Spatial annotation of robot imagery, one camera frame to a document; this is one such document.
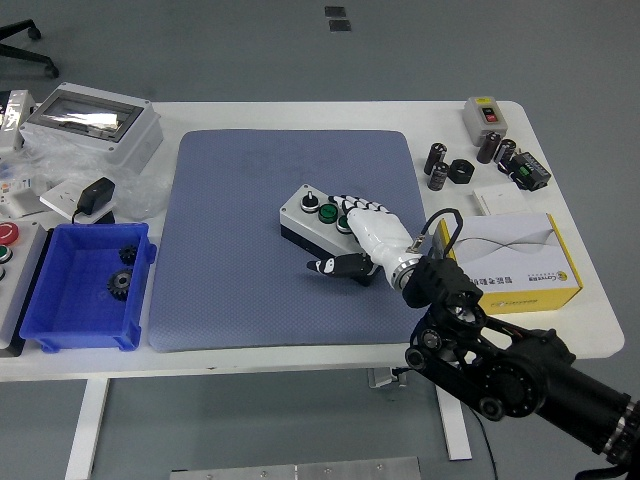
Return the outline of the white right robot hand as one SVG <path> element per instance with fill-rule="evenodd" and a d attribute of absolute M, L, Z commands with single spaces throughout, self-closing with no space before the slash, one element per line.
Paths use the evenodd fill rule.
<path fill-rule="evenodd" d="M 412 250 L 413 238 L 400 219 L 378 202 L 350 195 L 330 196 L 340 206 L 363 253 L 340 255 L 307 263 L 307 268 L 330 277 L 363 277 L 382 267 L 389 285 L 404 288 L 421 254 Z"/>

